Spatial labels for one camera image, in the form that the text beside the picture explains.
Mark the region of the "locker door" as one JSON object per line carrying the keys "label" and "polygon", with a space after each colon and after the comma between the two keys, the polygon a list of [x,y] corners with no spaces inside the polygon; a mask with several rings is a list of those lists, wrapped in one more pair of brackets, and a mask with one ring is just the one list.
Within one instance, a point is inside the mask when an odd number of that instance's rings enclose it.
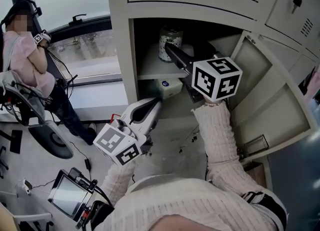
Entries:
{"label": "locker door", "polygon": [[303,58],[275,40],[242,32],[231,59],[243,74],[228,107],[243,163],[281,150],[316,130],[315,118],[289,73],[292,62]]}

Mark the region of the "grey oval vented device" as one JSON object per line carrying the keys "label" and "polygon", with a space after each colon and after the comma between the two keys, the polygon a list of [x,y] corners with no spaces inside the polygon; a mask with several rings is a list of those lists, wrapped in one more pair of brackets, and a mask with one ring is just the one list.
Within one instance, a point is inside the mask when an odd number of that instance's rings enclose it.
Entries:
{"label": "grey oval vented device", "polygon": [[46,120],[42,124],[31,125],[28,131],[51,155],[65,160],[74,156],[70,140],[54,121]]}

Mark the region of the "person's white sweater torso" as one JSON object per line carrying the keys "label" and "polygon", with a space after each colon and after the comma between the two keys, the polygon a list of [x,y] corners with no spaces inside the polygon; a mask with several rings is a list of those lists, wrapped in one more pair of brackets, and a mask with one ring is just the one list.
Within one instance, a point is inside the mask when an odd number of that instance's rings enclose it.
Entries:
{"label": "person's white sweater torso", "polygon": [[285,231],[287,212],[281,201],[251,177],[249,187],[240,195],[211,180],[150,176],[128,185],[94,231],[149,231],[165,215],[181,215],[221,231]]}

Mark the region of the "floral clear pump bottle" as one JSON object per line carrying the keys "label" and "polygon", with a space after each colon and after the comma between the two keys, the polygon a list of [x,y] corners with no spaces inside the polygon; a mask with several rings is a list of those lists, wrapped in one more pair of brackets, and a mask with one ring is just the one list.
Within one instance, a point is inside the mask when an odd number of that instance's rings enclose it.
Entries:
{"label": "floral clear pump bottle", "polygon": [[171,58],[165,51],[165,44],[173,44],[179,49],[183,41],[183,31],[179,27],[165,25],[159,32],[158,57],[165,63],[172,63]]}

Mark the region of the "black monitor mount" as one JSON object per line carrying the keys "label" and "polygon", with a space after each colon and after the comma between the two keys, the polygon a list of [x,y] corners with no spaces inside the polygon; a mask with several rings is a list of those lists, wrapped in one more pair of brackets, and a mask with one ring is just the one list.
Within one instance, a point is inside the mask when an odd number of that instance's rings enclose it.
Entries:
{"label": "black monitor mount", "polygon": [[101,200],[95,200],[89,208],[85,209],[81,216],[81,230],[93,231],[109,216],[115,208]]}

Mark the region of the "black chair base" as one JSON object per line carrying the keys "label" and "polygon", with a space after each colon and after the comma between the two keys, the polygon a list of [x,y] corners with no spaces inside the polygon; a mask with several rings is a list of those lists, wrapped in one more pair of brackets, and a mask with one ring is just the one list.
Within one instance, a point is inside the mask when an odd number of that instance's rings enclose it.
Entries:
{"label": "black chair base", "polygon": [[[0,148],[0,166],[3,166],[8,171],[9,170],[8,165],[1,158],[2,152],[5,152],[5,151],[6,151],[6,147],[2,146]],[[1,179],[4,178],[3,173],[1,172],[1,170],[0,170],[0,178]]]}

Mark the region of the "small monitor screen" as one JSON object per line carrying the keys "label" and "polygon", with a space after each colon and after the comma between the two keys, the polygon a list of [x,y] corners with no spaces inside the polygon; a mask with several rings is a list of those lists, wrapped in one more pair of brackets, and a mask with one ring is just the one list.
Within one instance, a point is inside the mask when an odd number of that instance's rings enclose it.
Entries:
{"label": "small monitor screen", "polygon": [[83,214],[98,184],[87,179],[77,168],[69,172],[61,169],[49,193],[48,201],[77,222]]}

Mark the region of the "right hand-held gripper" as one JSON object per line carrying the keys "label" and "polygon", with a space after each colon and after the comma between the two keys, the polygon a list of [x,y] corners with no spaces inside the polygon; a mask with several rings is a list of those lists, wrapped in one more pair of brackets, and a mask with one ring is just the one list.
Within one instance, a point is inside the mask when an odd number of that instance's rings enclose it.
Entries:
{"label": "right hand-held gripper", "polygon": [[183,82],[193,103],[203,98],[224,100],[236,94],[243,71],[207,40],[193,42],[194,56],[169,42],[164,49],[172,62],[188,75]]}

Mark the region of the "wooden crate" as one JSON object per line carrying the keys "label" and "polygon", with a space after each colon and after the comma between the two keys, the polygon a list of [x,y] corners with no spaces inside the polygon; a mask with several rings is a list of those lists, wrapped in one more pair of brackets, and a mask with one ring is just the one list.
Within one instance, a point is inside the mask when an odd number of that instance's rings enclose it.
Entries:
{"label": "wooden crate", "polygon": [[244,166],[244,171],[260,186],[267,188],[264,165],[260,162],[249,162]]}

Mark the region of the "white tissue box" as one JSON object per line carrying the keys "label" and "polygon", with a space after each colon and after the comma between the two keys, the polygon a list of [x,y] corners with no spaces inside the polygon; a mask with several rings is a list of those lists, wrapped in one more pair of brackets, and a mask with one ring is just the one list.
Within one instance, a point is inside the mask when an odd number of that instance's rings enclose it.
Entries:
{"label": "white tissue box", "polygon": [[183,88],[183,83],[178,78],[155,79],[154,83],[163,100],[179,94]]}

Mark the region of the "person's left forearm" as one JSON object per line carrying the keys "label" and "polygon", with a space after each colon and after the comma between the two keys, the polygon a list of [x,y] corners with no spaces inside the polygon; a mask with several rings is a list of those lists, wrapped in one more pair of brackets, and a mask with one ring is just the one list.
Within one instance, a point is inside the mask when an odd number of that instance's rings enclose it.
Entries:
{"label": "person's left forearm", "polygon": [[135,167],[136,162],[133,160],[124,166],[113,163],[108,170],[100,189],[113,206],[126,194]]}

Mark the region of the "person's right forearm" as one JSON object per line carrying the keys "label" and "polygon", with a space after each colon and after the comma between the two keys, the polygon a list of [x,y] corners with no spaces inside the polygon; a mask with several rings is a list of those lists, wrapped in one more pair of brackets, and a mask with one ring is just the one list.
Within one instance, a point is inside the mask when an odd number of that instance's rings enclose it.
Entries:
{"label": "person's right forearm", "polygon": [[204,104],[192,110],[207,155],[206,177],[224,190],[243,195],[251,190],[251,177],[239,162],[230,125],[230,112],[224,102]]}

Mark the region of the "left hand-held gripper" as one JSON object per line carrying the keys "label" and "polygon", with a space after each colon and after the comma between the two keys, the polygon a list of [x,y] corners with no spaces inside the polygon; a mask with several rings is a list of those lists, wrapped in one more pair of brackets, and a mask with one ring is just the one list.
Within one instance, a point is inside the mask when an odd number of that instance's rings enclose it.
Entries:
{"label": "left hand-held gripper", "polygon": [[160,97],[151,97],[130,104],[111,124],[106,124],[93,144],[109,160],[125,166],[135,158],[146,155],[153,142],[149,134],[162,107]]}

